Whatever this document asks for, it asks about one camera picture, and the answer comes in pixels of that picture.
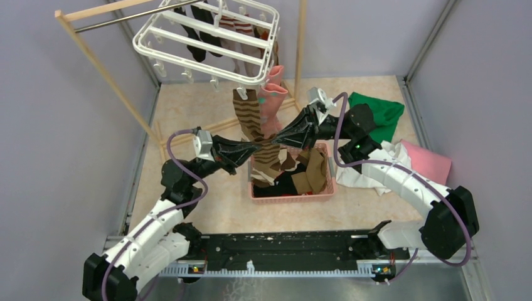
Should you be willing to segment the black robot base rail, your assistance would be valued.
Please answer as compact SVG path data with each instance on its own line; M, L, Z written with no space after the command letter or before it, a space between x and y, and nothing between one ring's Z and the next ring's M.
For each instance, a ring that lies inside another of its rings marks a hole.
M411 263L417 249L387 247L383 221L370 230L202 235L181 223L154 247L129 245L106 254L107 288L139 292L167 267L184 280L201 277L362 277L388 283L396 260Z

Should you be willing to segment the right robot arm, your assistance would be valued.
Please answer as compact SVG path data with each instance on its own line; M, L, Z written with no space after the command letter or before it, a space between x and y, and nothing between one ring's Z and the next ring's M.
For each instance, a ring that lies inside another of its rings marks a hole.
M479 231L472 194L459 186L451 189L423 177L392 157L370 137L375 128L368 105L355 105L340 117L318 119L319 110L308 105L272 143L307 149L317 140L334 141L339 167L377 181L417 210L420 221L385 223L368 241L375 258L393 249L426 250L444 263L461 267L472 255L472 237Z

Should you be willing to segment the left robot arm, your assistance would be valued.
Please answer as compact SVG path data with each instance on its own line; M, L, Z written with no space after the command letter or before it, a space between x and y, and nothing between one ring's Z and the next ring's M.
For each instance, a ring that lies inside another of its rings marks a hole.
M171 141L183 134L194 136L196 158L179 161L171 150ZM154 207L128 235L102 255L91 254L83 266L82 295L89 300L144 300L139 294L148 284L155 284L159 273L170 263L200 254L201 242L190 230L183 234L173 228L185 218L184 210L192 209L208 193L204 178L225 170L235 174L263 142L239 142L208 131L179 130L166 143L171 163L180 173Z

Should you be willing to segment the pink sock with teal spots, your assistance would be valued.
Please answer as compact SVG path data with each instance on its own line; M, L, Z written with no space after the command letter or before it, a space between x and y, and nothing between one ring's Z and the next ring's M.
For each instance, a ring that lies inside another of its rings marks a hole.
M265 82L266 84L281 85L283 77L284 77L284 66L275 65L270 69Z

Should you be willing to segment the brown striped sock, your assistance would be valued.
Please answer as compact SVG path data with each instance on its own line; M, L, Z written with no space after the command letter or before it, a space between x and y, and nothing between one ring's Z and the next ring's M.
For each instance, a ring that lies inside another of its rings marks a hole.
M263 137L261 130L260 106L255 90L246 90L244 100L237 89L233 90L233 108L246 140L253 141Z
M253 153L251 178L259 188L273 186L275 180L285 171L283 164L288 158L285 147L269 140L258 142L261 148Z

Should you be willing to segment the white plastic clip hanger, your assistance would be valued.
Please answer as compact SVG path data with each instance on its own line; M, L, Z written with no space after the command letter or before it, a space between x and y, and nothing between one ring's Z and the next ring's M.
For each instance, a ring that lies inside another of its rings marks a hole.
M175 65L190 83L203 73L215 90L220 80L234 82L246 98L246 89L264 86L276 64L279 21L274 7L258 1L196 1L150 15L132 44L160 77L165 64Z

